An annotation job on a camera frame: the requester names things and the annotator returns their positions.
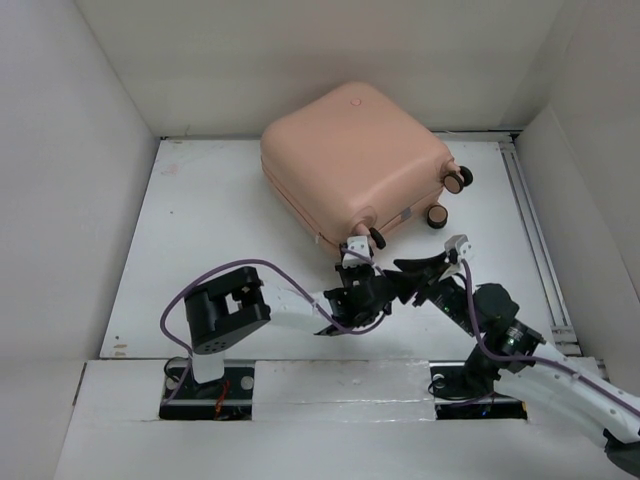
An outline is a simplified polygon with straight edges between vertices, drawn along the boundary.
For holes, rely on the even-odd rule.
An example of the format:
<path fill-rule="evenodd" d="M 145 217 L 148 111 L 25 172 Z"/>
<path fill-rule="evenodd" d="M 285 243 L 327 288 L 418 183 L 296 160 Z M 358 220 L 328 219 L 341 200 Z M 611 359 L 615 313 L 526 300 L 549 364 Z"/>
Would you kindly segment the pink hard-shell suitcase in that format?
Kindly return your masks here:
<path fill-rule="evenodd" d="M 331 252 L 351 236 L 382 250 L 417 215 L 441 229 L 448 221 L 441 194 L 473 182 L 443 141 L 363 82 L 345 83 L 271 123 L 260 158 L 275 195 Z"/>

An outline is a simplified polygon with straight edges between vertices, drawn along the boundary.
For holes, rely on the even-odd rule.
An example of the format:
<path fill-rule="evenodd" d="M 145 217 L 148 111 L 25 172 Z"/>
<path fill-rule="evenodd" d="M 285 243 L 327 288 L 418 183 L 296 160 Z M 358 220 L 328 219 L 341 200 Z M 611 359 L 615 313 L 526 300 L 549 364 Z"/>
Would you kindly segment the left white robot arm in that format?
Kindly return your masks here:
<path fill-rule="evenodd" d="M 188 384 L 201 396 L 222 387 L 224 352 L 262 327 L 315 336 L 362 335 L 391 314 L 396 292 L 373 267 L 339 270 L 343 285 L 304 293 L 266 285 L 256 268 L 244 266 L 196 286 L 184 298 L 193 351 Z"/>

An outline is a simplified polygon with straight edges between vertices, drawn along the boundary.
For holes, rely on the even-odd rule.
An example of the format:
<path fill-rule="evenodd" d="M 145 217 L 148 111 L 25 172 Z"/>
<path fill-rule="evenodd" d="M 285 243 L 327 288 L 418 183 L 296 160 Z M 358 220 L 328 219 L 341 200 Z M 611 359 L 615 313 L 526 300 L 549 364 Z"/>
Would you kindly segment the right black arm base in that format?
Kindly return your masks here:
<path fill-rule="evenodd" d="M 437 420 L 527 420 L 525 404 L 496 393 L 497 366 L 476 346 L 465 361 L 430 364 L 427 391 Z"/>

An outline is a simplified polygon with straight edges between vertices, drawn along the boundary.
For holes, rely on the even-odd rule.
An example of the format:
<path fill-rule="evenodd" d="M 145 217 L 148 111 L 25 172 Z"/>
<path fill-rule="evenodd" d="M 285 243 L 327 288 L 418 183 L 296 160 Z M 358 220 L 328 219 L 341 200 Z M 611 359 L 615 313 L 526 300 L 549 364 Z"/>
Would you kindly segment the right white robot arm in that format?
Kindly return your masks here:
<path fill-rule="evenodd" d="M 397 260 L 385 273 L 398 300 L 432 303 L 476 342 L 462 369 L 465 387 L 546 408 L 574 423 L 624 472 L 639 474 L 639 399 L 581 367 L 517 317 L 497 283 L 472 283 L 468 262 L 442 253 Z"/>

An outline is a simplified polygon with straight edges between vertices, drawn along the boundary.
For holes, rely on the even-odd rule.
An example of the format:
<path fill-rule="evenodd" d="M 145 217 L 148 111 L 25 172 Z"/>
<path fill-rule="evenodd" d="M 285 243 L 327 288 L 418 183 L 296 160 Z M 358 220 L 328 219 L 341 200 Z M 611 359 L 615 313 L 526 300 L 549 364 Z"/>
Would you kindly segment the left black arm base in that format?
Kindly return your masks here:
<path fill-rule="evenodd" d="M 200 384 L 189 371 L 180 383 L 186 359 L 170 358 L 163 367 L 159 418 L 169 421 L 250 421 L 255 366 L 254 361 L 233 360 L 225 363 L 221 379 Z"/>

